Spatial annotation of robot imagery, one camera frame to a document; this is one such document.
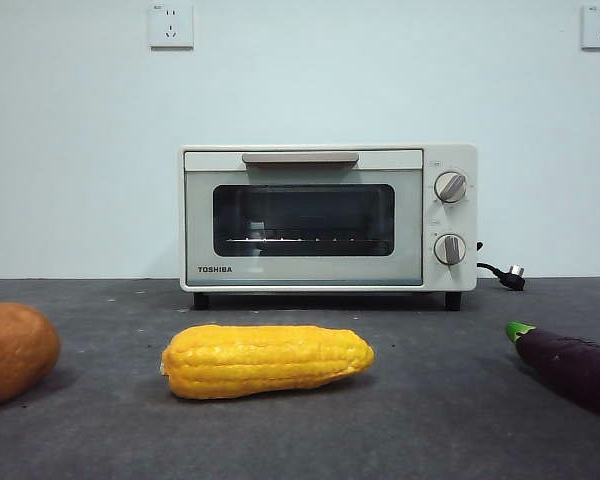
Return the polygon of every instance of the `yellow corn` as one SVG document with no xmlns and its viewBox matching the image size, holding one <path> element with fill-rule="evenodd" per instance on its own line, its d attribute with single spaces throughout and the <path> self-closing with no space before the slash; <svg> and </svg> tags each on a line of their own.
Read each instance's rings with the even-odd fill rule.
<svg viewBox="0 0 600 480">
<path fill-rule="evenodd" d="M 372 363 L 373 350 L 351 330 L 202 325 L 173 337 L 160 371 L 179 397 L 208 399 L 315 388 Z"/>
</svg>

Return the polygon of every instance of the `gray table surface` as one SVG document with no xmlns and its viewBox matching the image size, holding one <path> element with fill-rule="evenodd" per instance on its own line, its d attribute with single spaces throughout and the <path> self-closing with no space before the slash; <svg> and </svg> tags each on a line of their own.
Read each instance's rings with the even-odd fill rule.
<svg viewBox="0 0 600 480">
<path fill-rule="evenodd" d="M 517 320 L 600 342 L 600 278 L 482 280 L 441 294 L 224 296 L 175 280 L 0 280 L 55 324 L 55 370 L 0 406 L 7 479 L 600 479 L 600 416 L 517 358 Z M 373 346 L 370 370 L 313 391 L 183 401 L 160 353 L 191 325 L 318 324 Z"/>
</svg>

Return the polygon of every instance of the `orange sweet potato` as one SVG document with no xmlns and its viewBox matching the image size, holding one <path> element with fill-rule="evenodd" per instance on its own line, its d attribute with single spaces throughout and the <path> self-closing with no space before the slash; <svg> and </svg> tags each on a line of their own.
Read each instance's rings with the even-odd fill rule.
<svg viewBox="0 0 600 480">
<path fill-rule="evenodd" d="M 60 354 L 60 338 L 37 310 L 0 303 L 0 403 L 16 397 L 49 373 Z"/>
</svg>

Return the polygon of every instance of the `toaster oven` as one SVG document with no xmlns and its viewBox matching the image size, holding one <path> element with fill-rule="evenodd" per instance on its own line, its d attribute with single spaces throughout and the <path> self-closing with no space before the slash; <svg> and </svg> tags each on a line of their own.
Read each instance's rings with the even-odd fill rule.
<svg viewBox="0 0 600 480">
<path fill-rule="evenodd" d="M 476 285 L 466 144 L 185 146 L 180 285 L 210 293 L 445 292 Z"/>
</svg>

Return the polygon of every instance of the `oven foot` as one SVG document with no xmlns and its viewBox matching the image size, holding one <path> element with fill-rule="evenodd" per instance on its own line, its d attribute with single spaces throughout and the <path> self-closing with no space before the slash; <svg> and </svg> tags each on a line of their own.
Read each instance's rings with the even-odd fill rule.
<svg viewBox="0 0 600 480">
<path fill-rule="evenodd" d="M 209 296 L 204 293 L 193 294 L 193 304 L 191 310 L 206 310 L 209 308 Z"/>
<path fill-rule="evenodd" d="M 462 292 L 445 292 L 444 308 L 445 310 L 458 311 L 462 303 Z"/>
</svg>

